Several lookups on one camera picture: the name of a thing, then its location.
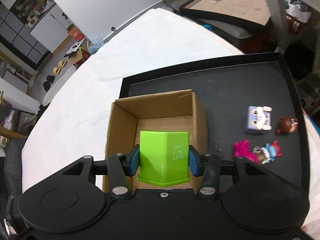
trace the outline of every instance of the brown-haired doll head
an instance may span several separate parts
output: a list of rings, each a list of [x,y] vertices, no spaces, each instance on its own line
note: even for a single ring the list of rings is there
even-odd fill
[[[298,127],[297,118],[281,117],[279,121],[279,128],[276,130],[276,134],[287,134],[294,132]]]

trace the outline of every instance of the open cardboard box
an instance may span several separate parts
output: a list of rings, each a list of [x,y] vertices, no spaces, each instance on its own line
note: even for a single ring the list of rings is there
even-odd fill
[[[207,151],[205,112],[192,90],[117,99],[111,105],[107,132],[106,156],[129,153],[140,141],[140,131],[187,131],[189,144],[203,154]],[[190,174],[190,181],[170,187],[158,187],[137,180],[137,175],[126,177],[131,191],[137,188],[197,190],[201,178]],[[102,189],[109,190],[108,176],[103,178]]]
[[[88,47],[87,47],[87,38],[85,38],[80,44],[76,52],[73,52],[69,55],[68,62],[73,65],[81,66],[88,58],[90,57]]]

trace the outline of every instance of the blue gripper pad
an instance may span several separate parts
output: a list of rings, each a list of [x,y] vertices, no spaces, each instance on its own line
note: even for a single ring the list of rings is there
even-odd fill
[[[202,156],[192,145],[189,145],[189,168],[195,177],[202,176],[204,173]]]
[[[140,153],[140,145],[136,144],[135,147],[132,148],[131,152],[126,155],[126,163],[124,170],[124,174],[126,176],[134,176],[139,168],[139,153]]]

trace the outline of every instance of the cardboard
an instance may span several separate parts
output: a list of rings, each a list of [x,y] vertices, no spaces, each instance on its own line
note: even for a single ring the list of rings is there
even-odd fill
[[[105,158],[116,153],[129,153],[140,141],[140,131],[187,131],[189,143],[203,154],[207,152],[205,112],[192,90],[171,91],[117,99],[111,105]],[[192,188],[201,181],[191,175],[186,183],[170,187],[157,187],[126,177],[134,192],[137,188]],[[107,192],[108,176],[103,178],[102,189]]]
[[[85,38],[80,42],[77,41],[68,50],[65,57],[66,56],[69,56],[68,61],[71,65],[76,64],[79,67],[81,64],[83,64],[90,57],[90,54],[88,52],[88,47],[87,47],[87,39]]]
[[[261,25],[266,25],[271,16],[266,0],[217,0],[217,3],[195,0],[185,8],[233,16]]]

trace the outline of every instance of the green cup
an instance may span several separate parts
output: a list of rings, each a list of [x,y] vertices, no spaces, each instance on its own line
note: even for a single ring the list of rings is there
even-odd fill
[[[190,181],[188,132],[140,132],[138,180],[169,187]]]

